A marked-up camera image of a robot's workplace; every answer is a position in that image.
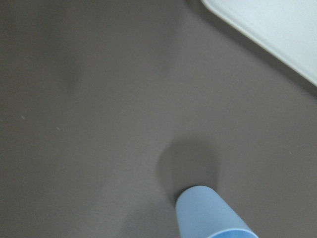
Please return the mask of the light blue plastic cup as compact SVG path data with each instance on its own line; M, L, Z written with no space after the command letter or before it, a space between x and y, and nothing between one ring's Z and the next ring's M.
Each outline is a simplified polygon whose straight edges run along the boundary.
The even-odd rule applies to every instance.
M211 188L193 186L176 201L182 238L256 238L257 235Z

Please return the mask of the cream rabbit serving tray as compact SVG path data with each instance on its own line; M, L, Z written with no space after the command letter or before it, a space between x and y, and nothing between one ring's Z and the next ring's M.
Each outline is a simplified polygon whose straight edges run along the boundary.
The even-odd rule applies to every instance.
M202 3L210 12L316 85L315 0L204 0Z

